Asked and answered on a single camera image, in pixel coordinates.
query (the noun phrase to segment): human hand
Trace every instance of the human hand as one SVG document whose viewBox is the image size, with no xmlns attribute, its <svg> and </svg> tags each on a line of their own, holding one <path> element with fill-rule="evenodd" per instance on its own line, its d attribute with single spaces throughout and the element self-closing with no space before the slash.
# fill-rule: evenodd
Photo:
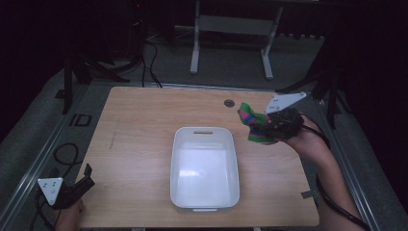
<svg viewBox="0 0 408 231">
<path fill-rule="evenodd" d="M 302 117 L 303 125 L 321 132 L 309 118 L 304 115 Z M 282 141 L 291 146 L 301 158 L 313 162 L 318 167 L 327 165 L 327 161 L 333 161 L 333 155 L 324 140 L 306 128 L 301 128 L 297 136 Z"/>
<path fill-rule="evenodd" d="M 82 199 L 79 199 L 71 207 L 63 210 L 53 211 L 56 217 L 55 230 L 56 231 L 74 231 L 78 230 L 78 222 L 80 213 L 84 209 Z"/>
</svg>

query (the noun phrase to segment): hand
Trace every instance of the hand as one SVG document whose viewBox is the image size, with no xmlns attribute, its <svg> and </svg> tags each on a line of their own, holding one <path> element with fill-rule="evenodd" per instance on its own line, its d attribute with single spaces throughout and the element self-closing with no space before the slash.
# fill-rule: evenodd
<svg viewBox="0 0 408 231">
<path fill-rule="evenodd" d="M 54 211 L 56 217 L 55 230 L 56 231 L 74 231 L 78 230 L 78 222 L 80 213 L 84 209 L 82 199 L 79 199 L 68 209 Z"/>
</svg>

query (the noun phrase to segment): table leg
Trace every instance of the table leg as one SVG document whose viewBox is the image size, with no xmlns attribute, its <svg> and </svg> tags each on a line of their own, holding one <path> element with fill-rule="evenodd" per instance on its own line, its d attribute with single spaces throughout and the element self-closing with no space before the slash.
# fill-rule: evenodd
<svg viewBox="0 0 408 231">
<path fill-rule="evenodd" d="M 200 55 L 200 44 L 199 44 L 199 20 L 200 20 L 200 1 L 195 1 L 195 26 L 194 26 L 194 48 L 192 49 L 191 57 L 191 67 L 190 73 L 196 74 L 198 71 L 198 59 Z"/>
<path fill-rule="evenodd" d="M 274 23 L 270 27 L 270 32 L 268 34 L 268 44 L 265 48 L 261 49 L 262 63 L 264 64 L 265 77 L 267 79 L 273 78 L 272 68 L 270 67 L 269 52 L 270 52 L 270 47 L 272 46 L 272 43 L 273 43 L 273 39 L 275 38 L 275 35 L 276 35 L 276 29 L 278 28 L 279 20 L 282 15 L 282 11 L 283 11 L 283 7 L 280 7 L 275 17 Z"/>
</svg>

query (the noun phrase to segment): gray floor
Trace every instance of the gray floor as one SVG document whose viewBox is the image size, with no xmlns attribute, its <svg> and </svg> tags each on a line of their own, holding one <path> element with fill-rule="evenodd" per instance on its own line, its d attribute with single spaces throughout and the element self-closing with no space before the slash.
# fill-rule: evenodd
<svg viewBox="0 0 408 231">
<path fill-rule="evenodd" d="M 211 34 L 203 35 L 198 73 L 190 75 L 191 31 L 180 30 L 179 35 L 180 37 L 173 44 L 168 44 L 160 35 L 152 34 L 149 38 L 149 41 L 158 47 L 153 72 L 165 87 L 177 84 L 250 90 L 280 89 L 305 76 L 322 43 L 322 39 L 277 38 L 270 55 L 275 77 L 273 80 L 266 80 L 259 51 L 260 44 L 265 43 L 263 38 L 233 37 L 231 39 Z M 153 55 L 153 46 L 146 45 L 145 56 L 148 63 L 152 61 Z M 131 83 L 120 84 L 121 86 L 140 86 L 141 68 L 123 74 L 123 77 L 131 79 Z M 146 84 L 154 87 L 147 82 L 151 82 L 148 76 Z M 20 180 L 30 177 L 25 176 L 25 173 L 37 156 L 42 153 L 52 153 L 60 144 L 74 142 L 79 147 L 79 159 L 84 157 L 109 90 L 112 86 L 118 85 L 99 78 L 95 78 L 90 86 L 75 85 L 76 103 L 70 114 L 62 115 L 63 101 L 55 99 L 54 96 L 57 90 L 63 88 L 63 74 L 60 72 L 50 79 L 24 117 L 0 144 L 2 209 L 7 209 L 6 205 L 11 205 L 9 202 L 15 200 L 15 192 L 20 185 Z M 312 87 L 313 84 L 300 90 L 310 91 Z M 333 152 L 346 176 L 354 179 L 350 182 L 353 185 L 350 189 L 357 198 L 358 207 L 370 217 L 372 230 L 408 230 L 407 215 L 399 205 L 354 116 L 346 113 L 340 106 L 342 113 L 336 115 L 337 129 L 330 130 L 324 120 L 323 104 L 309 97 L 295 106 L 323 125 L 325 133 L 334 143 Z M 74 114 L 92 116 L 89 127 L 69 126 L 69 121 Z M 72 158 L 72 149 L 64 148 L 62 152 L 67 155 L 67 159 Z M 311 188 L 315 190 L 314 167 L 305 161 L 302 163 Z M 59 166 L 53 158 L 45 158 L 39 175 L 46 177 L 53 167 L 58 167 L 60 171 L 65 170 L 65 167 Z M 68 184 L 74 182 L 78 170 L 79 167 L 75 167 L 66 177 Z M 24 196 L 20 198 L 20 203 L 17 203 L 19 206 L 16 206 L 19 211 L 13 217 L 11 230 L 29 230 L 35 212 L 34 194 L 33 190 L 27 198 Z M 273 229 L 319 230 L 318 227 L 274 227 Z M 46 229 L 40 221 L 37 221 L 35 230 Z"/>
</svg>

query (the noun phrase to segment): dark background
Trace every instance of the dark background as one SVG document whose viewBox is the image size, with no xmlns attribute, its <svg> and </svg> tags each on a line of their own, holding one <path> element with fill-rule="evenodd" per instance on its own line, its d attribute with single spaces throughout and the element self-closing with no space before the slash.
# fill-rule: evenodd
<svg viewBox="0 0 408 231">
<path fill-rule="evenodd" d="M 142 6 L 139 15 L 161 30 L 168 40 L 173 39 L 174 25 L 193 24 L 193 1 L 155 0 L 148 5 L 137 2 Z M 228 8 L 219 1 L 202 2 L 206 2 L 203 11 L 208 13 L 272 17 L 262 6 L 247 11 L 242 1 L 226 1 L 231 4 Z M 355 3 L 357 8 L 338 7 L 333 12 L 333 8 L 314 5 L 288 5 L 278 33 L 294 34 L 296 38 L 325 37 L 313 70 L 329 66 L 340 71 L 340 87 L 347 103 L 407 210 L 408 188 L 404 178 L 408 173 L 408 3 L 404 0 Z M 62 69 L 72 45 L 105 62 L 114 58 L 114 51 L 124 49 L 127 26 L 117 25 L 135 20 L 126 4 L 127 1 L 107 0 L 2 1 L 0 140 L 7 136 L 48 79 Z"/>
</svg>

